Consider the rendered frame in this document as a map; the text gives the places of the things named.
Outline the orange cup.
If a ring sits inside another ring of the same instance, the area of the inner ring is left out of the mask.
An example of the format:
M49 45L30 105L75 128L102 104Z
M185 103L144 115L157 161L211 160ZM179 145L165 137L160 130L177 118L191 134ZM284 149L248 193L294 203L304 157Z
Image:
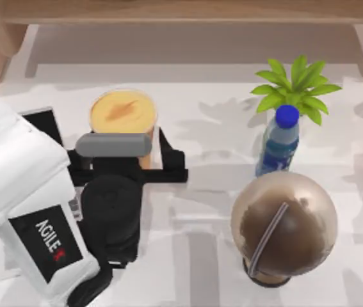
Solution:
M98 133L144 133L152 139L156 120L153 100L137 90L109 91L90 109L90 127Z

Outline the blue capped water bottle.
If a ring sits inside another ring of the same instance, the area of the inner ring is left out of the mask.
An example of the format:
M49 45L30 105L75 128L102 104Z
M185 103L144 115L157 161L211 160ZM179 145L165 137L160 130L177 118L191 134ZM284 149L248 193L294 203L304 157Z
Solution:
M292 105L275 111L262 139L262 148L255 168L256 177L274 171L288 171L299 144L300 113Z

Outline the brown globe on stand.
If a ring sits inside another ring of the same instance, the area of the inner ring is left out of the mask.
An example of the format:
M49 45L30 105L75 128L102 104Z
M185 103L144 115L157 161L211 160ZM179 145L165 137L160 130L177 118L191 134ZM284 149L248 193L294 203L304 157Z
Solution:
M309 177L275 171L240 192L230 228L247 276L276 288L327 259L337 240L337 212L329 194Z

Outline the green potted plant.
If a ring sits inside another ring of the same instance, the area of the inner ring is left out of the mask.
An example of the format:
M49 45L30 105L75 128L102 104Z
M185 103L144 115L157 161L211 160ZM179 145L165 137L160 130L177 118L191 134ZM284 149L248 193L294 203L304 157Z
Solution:
M262 97L256 112L263 113L270 109L276 111L280 106L290 105L297 108L301 116L321 125L322 115L328 115L329 110L319 97L342 90L341 86L330 83L321 74L325 62L308 64L307 57L300 55L291 64L289 75L279 60L270 58L268 64L269 70L255 73L268 83L258 85L250 92Z

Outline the wooden shelf unit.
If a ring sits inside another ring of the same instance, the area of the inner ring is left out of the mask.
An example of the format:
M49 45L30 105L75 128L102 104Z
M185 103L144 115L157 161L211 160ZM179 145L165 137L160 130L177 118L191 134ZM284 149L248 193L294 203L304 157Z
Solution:
M30 24L269 22L363 24L363 0L0 0L0 54Z

